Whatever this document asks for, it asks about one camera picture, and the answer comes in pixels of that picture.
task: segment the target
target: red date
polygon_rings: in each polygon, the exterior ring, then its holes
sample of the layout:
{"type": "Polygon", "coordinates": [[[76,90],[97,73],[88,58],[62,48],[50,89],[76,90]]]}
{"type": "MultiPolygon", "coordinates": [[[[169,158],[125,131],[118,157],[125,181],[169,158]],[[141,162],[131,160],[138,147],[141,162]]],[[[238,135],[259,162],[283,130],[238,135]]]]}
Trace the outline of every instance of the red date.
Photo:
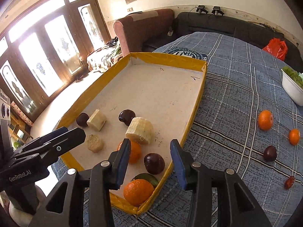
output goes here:
{"type": "Polygon", "coordinates": [[[289,179],[287,179],[285,181],[284,188],[285,189],[290,189],[293,184],[294,184],[294,176],[291,176],[291,177],[289,177],[289,179]]]}

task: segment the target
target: green vegetable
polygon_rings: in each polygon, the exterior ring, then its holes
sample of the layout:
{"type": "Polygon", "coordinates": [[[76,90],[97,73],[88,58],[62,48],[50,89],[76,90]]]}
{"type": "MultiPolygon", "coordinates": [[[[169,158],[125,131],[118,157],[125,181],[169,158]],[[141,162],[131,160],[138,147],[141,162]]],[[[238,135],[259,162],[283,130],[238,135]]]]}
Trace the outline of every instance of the green vegetable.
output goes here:
{"type": "Polygon", "coordinates": [[[133,180],[137,180],[137,179],[144,179],[146,181],[149,181],[153,185],[154,188],[157,187],[157,185],[159,183],[157,178],[155,178],[155,176],[153,176],[152,174],[149,174],[149,173],[141,173],[139,175],[136,175],[133,178],[133,180]]]}
{"type": "Polygon", "coordinates": [[[288,75],[290,76],[290,78],[301,87],[301,89],[303,89],[303,80],[302,78],[299,76],[299,73],[295,70],[293,70],[291,67],[289,66],[284,66],[282,68],[282,70],[288,75]]]}

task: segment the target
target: white container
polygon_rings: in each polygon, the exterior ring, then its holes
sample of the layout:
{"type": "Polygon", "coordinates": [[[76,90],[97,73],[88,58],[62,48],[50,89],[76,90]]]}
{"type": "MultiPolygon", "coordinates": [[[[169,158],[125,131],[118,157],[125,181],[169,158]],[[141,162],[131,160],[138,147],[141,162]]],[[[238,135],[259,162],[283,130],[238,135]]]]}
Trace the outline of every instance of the white container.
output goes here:
{"type": "Polygon", "coordinates": [[[297,85],[283,70],[282,86],[290,98],[299,106],[303,106],[303,89],[297,85]]]}

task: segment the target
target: bed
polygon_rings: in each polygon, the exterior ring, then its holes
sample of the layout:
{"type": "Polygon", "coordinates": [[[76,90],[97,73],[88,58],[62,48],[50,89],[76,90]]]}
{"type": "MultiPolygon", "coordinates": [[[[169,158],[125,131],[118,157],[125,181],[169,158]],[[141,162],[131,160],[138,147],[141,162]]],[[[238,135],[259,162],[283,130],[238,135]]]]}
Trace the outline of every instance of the bed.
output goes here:
{"type": "MultiPolygon", "coordinates": [[[[303,143],[290,145],[288,133],[303,130],[302,108],[282,88],[286,64],[253,45],[218,33],[195,32],[155,52],[197,58],[208,55],[204,94],[184,145],[208,168],[233,168],[255,196],[274,227],[284,226],[303,196],[303,143]],[[258,128],[257,116],[268,109],[273,127],[258,128]],[[264,149],[274,145],[275,162],[265,162],[264,149]],[[289,176],[296,180],[284,189],[289,176]]],[[[62,160],[52,166],[60,178],[68,169],[62,160]]],[[[212,227],[217,223],[217,193],[213,189],[212,227]]],[[[186,226],[191,192],[183,191],[173,172],[153,206],[135,218],[113,208],[116,226],[186,226]]],[[[88,200],[84,201],[88,225],[88,200]]]]}

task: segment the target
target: yellow tape border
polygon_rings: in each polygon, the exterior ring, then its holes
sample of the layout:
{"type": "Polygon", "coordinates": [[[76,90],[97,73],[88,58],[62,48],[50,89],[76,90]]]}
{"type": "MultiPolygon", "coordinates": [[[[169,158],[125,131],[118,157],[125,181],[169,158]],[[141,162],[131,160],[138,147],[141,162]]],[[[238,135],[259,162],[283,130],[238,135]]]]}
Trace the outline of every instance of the yellow tape border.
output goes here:
{"type": "MultiPolygon", "coordinates": [[[[176,56],[172,54],[163,54],[163,53],[130,53],[117,62],[113,67],[108,69],[105,73],[102,74],[89,88],[87,88],[81,96],[75,101],[71,108],[63,115],[56,129],[60,127],[69,127],[79,114],[86,108],[86,106],[99,94],[100,91],[115,77],[117,76],[129,63],[131,58],[139,58],[146,63],[158,64],[164,66],[177,67],[182,69],[194,70],[199,72],[204,72],[199,95],[195,102],[195,108],[191,113],[189,122],[187,123],[185,132],[180,141],[181,147],[183,147],[187,135],[190,131],[191,125],[197,113],[200,101],[202,99],[204,85],[206,80],[207,73],[207,63],[203,60],[196,60],[188,57],[176,56]]],[[[77,162],[77,160],[72,156],[70,152],[67,152],[61,156],[63,162],[69,168],[75,168],[78,171],[83,171],[84,168],[77,162]]],[[[140,215],[145,213],[153,204],[154,200],[160,193],[165,181],[168,176],[171,174],[173,169],[173,163],[171,162],[166,172],[164,173],[162,179],[160,180],[158,186],[154,190],[153,194],[149,199],[144,202],[139,208],[130,205],[125,199],[116,196],[115,194],[110,193],[111,204],[122,211],[125,211],[129,214],[140,215]]]]}

